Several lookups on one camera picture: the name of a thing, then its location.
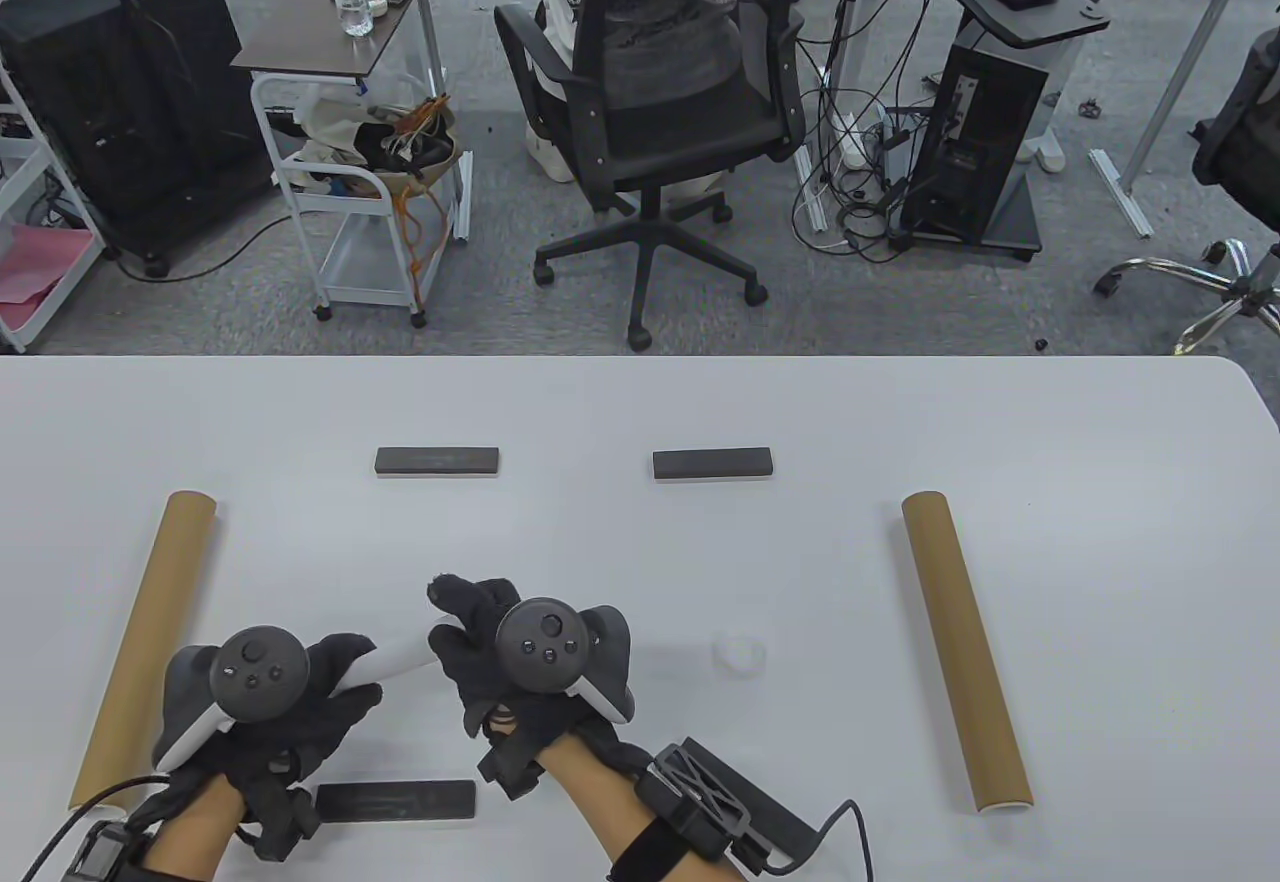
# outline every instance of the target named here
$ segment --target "person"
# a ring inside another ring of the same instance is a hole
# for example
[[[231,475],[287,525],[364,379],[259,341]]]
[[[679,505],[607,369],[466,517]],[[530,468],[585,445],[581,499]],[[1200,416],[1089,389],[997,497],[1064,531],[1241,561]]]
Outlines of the person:
[[[541,0],[548,41],[566,65],[573,65],[573,40],[582,0]],[[708,91],[730,79],[742,65],[742,45],[733,22],[737,0],[622,0],[609,3],[605,35],[605,97],[611,109],[631,109]],[[672,72],[668,52],[689,52],[681,70]],[[549,96],[564,91],[540,72],[538,82]],[[559,151],[525,127],[525,146],[548,178],[572,182]],[[668,186],[669,201],[712,191],[722,173]]]
[[[644,750],[621,742],[613,726],[582,699],[536,695],[516,690],[498,662],[493,639],[503,613],[520,600],[511,582],[470,582],[439,576],[429,598],[454,616],[461,629],[436,626],[430,645],[456,685],[463,708],[463,727],[490,744],[521,737],[535,746],[531,772],[556,780],[585,818],[611,863],[655,823],[636,798],[628,772],[648,758]],[[143,804],[164,812],[160,831],[141,868],[120,877],[127,882],[210,882],[233,835],[251,805],[242,791],[266,772],[268,759],[287,751],[293,759],[280,783],[312,772],[333,754],[352,726],[381,700],[376,685],[328,698],[346,668],[372,644],[358,635],[329,636],[308,649],[314,684],[284,717],[238,723],[201,746],[174,773],[174,786]],[[152,800],[161,799],[156,804]],[[708,863],[685,853],[666,877],[668,882],[742,882],[728,860]]]

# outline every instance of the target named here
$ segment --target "graphic t-shirt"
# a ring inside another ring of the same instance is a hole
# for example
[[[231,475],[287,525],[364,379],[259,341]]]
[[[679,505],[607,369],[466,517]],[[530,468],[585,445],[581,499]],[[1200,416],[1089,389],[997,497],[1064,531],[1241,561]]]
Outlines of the graphic t-shirt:
[[[573,64],[581,0],[543,0],[547,37],[564,64]],[[735,0],[609,0],[605,15],[604,87],[611,108],[627,109],[682,99],[730,78],[742,64],[731,14]],[[685,54],[672,69],[672,52]],[[539,74],[549,95],[563,99]]]

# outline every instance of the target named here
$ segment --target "computer tower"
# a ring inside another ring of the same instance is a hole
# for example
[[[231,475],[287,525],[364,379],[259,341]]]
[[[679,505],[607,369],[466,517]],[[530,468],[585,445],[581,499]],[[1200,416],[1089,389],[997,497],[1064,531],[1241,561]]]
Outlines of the computer tower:
[[[980,245],[1048,73],[965,26],[947,59],[901,200],[900,232]]]
[[[120,0],[5,0],[0,54],[108,236],[142,255],[193,205],[193,221],[224,215],[229,200],[206,196],[227,195],[229,169],[268,163],[227,1],[137,3],[129,19]]]

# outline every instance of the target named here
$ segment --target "chrome chair base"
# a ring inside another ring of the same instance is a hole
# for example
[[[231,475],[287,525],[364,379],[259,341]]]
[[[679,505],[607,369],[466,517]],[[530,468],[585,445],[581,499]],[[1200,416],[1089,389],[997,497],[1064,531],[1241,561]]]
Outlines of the chrome chair base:
[[[1280,335],[1280,289],[1276,288],[1276,278],[1280,277],[1280,242],[1267,250],[1257,266],[1251,265],[1248,250],[1243,242],[1235,238],[1215,242],[1204,250],[1201,257],[1210,265],[1221,265],[1224,260],[1230,260],[1235,278],[1225,278],[1166,259],[1129,259],[1107,269],[1102,278],[1093,284],[1093,292],[1103,298],[1110,298],[1120,287],[1124,273],[1130,269],[1147,269],[1172,275],[1197,288],[1215,293],[1221,298],[1222,305],[1187,326],[1174,344],[1175,356],[1197,351],[1207,338],[1236,315],[1261,320],[1267,329]]]

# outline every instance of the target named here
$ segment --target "chair base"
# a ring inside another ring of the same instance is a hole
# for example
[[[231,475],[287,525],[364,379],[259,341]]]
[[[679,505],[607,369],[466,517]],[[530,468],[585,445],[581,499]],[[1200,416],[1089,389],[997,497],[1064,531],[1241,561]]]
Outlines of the chair base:
[[[1221,305],[1203,319],[1187,326],[1174,344],[1175,356],[1197,351],[1206,339],[1236,315],[1258,319],[1267,329],[1280,335],[1280,289],[1276,288],[1276,278],[1280,277],[1280,242],[1267,250],[1257,266],[1252,265],[1244,243],[1234,238],[1213,242],[1201,257],[1210,265],[1220,265],[1221,261],[1230,257],[1235,277],[1225,278],[1166,259],[1129,259],[1107,269],[1102,278],[1093,284],[1093,292],[1107,298],[1120,287],[1124,273],[1132,269],[1147,269],[1172,275],[1197,288],[1215,293],[1221,298]]]
[[[646,188],[640,193],[640,214],[612,225],[603,225],[559,242],[539,247],[534,256],[534,282],[549,285],[556,280],[556,271],[548,262],[567,255],[582,255],[602,248],[634,242],[640,250],[636,260],[636,280],[631,293],[631,319],[627,324],[627,344],[634,352],[644,352],[653,344],[653,335],[644,328],[644,303],[649,294],[649,273],[653,269],[653,256],[659,246],[669,246],[690,259],[710,265],[730,275],[742,279],[742,298],[749,306],[763,305],[769,292],[760,284],[755,266],[731,256],[709,242],[682,229],[677,223],[701,211],[712,210],[713,221],[728,221],[733,210],[724,201],[723,192],[714,192],[694,202],[672,207],[662,212],[662,192]]]

